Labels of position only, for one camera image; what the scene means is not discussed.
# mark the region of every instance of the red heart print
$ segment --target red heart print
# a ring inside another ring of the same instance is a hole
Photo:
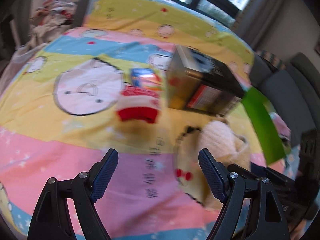
[[[181,169],[176,169],[176,176],[178,178],[182,176],[182,170]]]
[[[184,178],[186,179],[186,181],[189,181],[189,180],[192,180],[192,177],[193,177],[192,173],[191,172],[187,172],[185,174]]]

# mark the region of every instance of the cartoon face print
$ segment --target cartoon face print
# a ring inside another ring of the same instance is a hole
[[[94,38],[94,37],[105,36],[107,34],[108,33],[106,31],[103,31],[103,30],[91,29],[91,30],[84,31],[80,35],[82,37],[84,37],[84,38]]]
[[[248,63],[244,63],[244,65],[243,65],[243,71],[244,71],[244,73],[246,73],[247,75],[250,74],[251,67],[250,67],[250,65],[249,65]]]
[[[54,98],[69,114],[94,114],[116,103],[123,86],[123,71],[93,58],[57,77]]]
[[[167,70],[171,62],[170,56],[165,56],[161,54],[152,54],[149,57],[148,63],[154,68]]]
[[[45,57],[36,57],[34,60],[28,63],[27,66],[27,73],[32,73],[32,72],[39,72],[44,64],[46,63],[47,59]]]
[[[210,38],[212,35],[215,35],[217,33],[217,29],[216,27],[210,26],[210,30],[207,31],[204,36],[206,36],[207,38]]]
[[[157,34],[162,37],[162,38],[169,38],[172,35],[174,35],[175,31],[174,28],[171,25],[168,24],[163,24],[161,26],[159,26],[158,30],[157,30]]]
[[[228,67],[234,73],[238,70],[238,65],[233,61],[228,64]]]
[[[145,35],[143,30],[140,30],[140,29],[131,29],[128,33],[131,35],[135,35],[135,36],[144,36]]]

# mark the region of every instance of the pink stripe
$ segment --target pink stripe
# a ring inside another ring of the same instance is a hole
[[[67,31],[65,35],[68,35],[74,38],[81,38],[82,33],[87,30],[90,30],[90,29],[85,27],[79,27],[74,30]],[[158,46],[159,48],[166,50],[168,52],[174,52],[175,50],[175,45],[172,43],[158,41],[151,38],[130,35],[122,32],[115,32],[115,31],[106,31],[106,32],[107,32],[107,35],[95,37],[95,39],[103,40],[103,41],[116,41],[121,43],[139,42],[142,45],[152,44],[152,45]]]
[[[106,152],[1,131],[0,127],[0,149],[4,149],[0,181],[10,201],[28,214],[32,214],[48,178],[72,179],[81,171],[88,171]],[[146,159],[154,160],[154,170],[148,169],[150,162]],[[153,184],[144,181],[147,173],[155,175]],[[147,197],[148,189],[156,190],[157,197]],[[81,234],[73,202],[68,201],[68,205],[75,232]],[[178,189],[170,154],[119,154],[108,189],[95,207],[111,237],[200,228],[215,221],[218,215],[205,211]]]

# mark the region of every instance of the green paper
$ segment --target green paper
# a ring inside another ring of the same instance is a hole
[[[267,165],[284,158],[285,152],[282,141],[269,115],[269,112],[274,112],[271,102],[261,92],[252,87],[244,95],[241,103],[251,119]]]

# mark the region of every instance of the curtain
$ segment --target curtain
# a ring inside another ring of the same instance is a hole
[[[257,49],[283,3],[284,0],[250,0],[237,16],[231,30],[252,49]]]

